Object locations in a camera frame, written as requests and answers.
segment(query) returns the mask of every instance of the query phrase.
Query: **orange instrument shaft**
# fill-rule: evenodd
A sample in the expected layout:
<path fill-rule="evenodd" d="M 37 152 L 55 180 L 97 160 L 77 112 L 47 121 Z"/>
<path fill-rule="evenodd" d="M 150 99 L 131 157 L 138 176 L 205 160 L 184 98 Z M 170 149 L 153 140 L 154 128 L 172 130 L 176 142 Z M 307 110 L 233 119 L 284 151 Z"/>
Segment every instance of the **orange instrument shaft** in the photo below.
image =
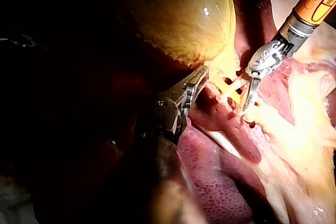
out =
<path fill-rule="evenodd" d="M 300 0 L 294 8 L 297 15 L 311 25 L 320 25 L 336 6 L 336 0 Z"/>
<path fill-rule="evenodd" d="M 302 44 L 336 6 L 336 0 L 300 0 L 273 40 L 285 43 L 285 55 L 292 58 Z"/>

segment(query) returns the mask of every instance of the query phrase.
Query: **clip applier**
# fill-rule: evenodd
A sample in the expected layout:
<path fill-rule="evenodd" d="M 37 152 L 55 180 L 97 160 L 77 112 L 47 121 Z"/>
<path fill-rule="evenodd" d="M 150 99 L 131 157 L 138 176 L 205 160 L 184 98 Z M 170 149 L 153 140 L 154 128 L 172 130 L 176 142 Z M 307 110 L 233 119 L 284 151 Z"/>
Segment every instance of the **clip applier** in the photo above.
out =
<path fill-rule="evenodd" d="M 280 67 L 285 58 L 292 58 L 325 17 L 336 6 L 336 0 L 300 0 L 293 8 L 271 42 L 260 47 L 252 56 L 245 74 L 232 84 L 237 90 L 250 82 L 243 111 L 254 104 L 262 79 Z"/>

